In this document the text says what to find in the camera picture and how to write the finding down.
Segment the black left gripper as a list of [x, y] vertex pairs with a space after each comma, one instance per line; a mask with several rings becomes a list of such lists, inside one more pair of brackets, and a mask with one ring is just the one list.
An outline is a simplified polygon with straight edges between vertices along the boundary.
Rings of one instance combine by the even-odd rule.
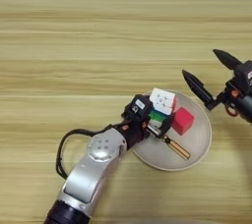
[[[168, 115], [159, 127], [159, 136], [162, 137], [170, 129], [174, 120], [174, 114]], [[117, 127], [117, 131], [124, 137], [127, 148], [132, 148], [138, 142], [148, 138], [151, 134], [148, 121], [128, 121], [123, 122]]]

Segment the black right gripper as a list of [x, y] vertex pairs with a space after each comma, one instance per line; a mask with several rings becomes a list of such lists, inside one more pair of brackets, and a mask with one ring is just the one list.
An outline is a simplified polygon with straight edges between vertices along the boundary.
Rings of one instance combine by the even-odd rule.
[[[228, 52], [219, 49], [214, 49], [213, 52], [220, 62], [230, 70], [234, 70], [238, 65], [241, 65], [241, 62]], [[223, 104], [228, 115], [232, 117], [240, 116], [252, 124], [252, 94], [243, 93], [234, 84], [227, 83], [225, 89], [216, 98], [213, 98], [197, 77], [185, 70], [182, 71], [182, 75], [190, 89], [204, 102], [209, 110]]]

